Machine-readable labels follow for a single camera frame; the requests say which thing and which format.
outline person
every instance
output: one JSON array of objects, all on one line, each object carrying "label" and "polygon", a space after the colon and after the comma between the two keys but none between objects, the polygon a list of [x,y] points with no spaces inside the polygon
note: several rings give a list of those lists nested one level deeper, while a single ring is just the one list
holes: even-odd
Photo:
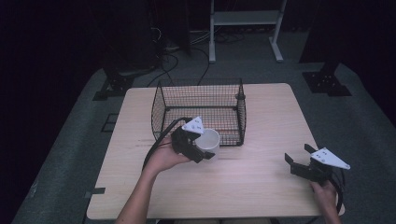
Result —
[{"label": "person", "polygon": [[[170,138],[164,138],[158,149],[148,160],[134,190],[116,219],[116,224],[144,224],[149,210],[149,200],[157,175],[175,165],[189,162],[190,159],[181,154],[176,154],[170,144]],[[315,192],[315,199],[319,209],[325,217],[327,224],[340,224],[341,220],[335,207],[336,191],[330,182],[323,186],[316,182],[310,183]]]}]

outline wire basket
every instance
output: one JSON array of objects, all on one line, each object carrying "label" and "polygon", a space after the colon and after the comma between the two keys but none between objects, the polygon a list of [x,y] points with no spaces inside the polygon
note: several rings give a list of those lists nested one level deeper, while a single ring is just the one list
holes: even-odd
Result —
[{"label": "wire basket", "polygon": [[158,83],[151,111],[155,139],[173,120],[198,116],[205,128],[219,133],[221,146],[241,146],[247,123],[242,79],[177,79]]}]

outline light wood table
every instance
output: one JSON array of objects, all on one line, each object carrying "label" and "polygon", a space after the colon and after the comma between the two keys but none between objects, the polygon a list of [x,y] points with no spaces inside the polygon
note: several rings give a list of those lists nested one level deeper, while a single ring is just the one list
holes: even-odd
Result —
[{"label": "light wood table", "polygon": [[[155,142],[155,88],[128,90],[87,211],[113,219],[130,196]],[[290,174],[285,152],[309,163],[304,144],[317,147],[288,84],[244,85],[245,143],[221,147],[219,159],[180,164],[157,177],[148,218],[301,217],[319,215],[306,180]]]}]

